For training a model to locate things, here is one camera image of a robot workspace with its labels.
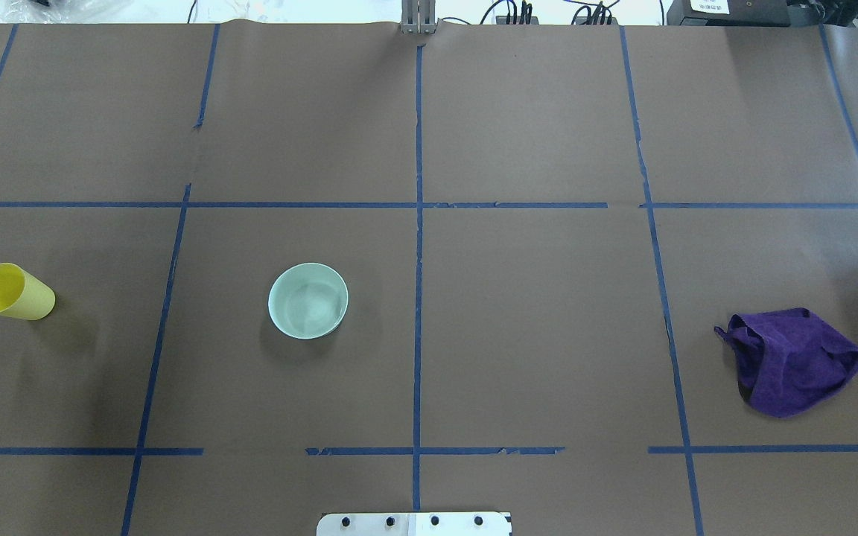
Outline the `light green bowl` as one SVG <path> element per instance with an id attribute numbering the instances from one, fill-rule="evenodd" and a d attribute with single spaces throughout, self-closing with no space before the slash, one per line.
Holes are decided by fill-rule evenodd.
<path id="1" fill-rule="evenodd" d="M 325 264 L 286 269 L 271 285 L 267 312 L 276 329 L 299 340 L 323 338 L 340 327 L 349 307 L 343 276 Z"/>

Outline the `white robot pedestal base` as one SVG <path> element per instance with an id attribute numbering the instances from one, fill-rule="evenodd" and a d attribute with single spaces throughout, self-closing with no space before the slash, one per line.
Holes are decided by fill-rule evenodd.
<path id="1" fill-rule="evenodd" d="M 511 514 L 497 511 L 331 513 L 317 535 L 512 535 Z"/>

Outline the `purple cloth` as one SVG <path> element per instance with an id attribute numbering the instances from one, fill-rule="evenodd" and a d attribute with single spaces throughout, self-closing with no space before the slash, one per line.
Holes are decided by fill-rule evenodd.
<path id="1" fill-rule="evenodd" d="M 807 308 L 735 313 L 713 331 L 733 352 L 743 400 L 772 418 L 824 403 L 858 374 L 858 345 Z"/>

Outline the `yellow plastic cup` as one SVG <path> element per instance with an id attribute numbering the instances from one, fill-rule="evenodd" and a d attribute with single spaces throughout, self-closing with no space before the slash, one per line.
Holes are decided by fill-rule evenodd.
<path id="1" fill-rule="evenodd" d="M 56 304 L 54 291 L 30 272 L 16 264 L 0 264 L 0 316 L 44 319 Z"/>

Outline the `aluminium frame post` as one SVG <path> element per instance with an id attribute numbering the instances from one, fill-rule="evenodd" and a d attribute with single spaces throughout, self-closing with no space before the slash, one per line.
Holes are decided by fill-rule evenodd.
<path id="1" fill-rule="evenodd" d="M 402 0 L 401 32 L 409 35 L 435 34 L 438 30 L 436 0 Z"/>

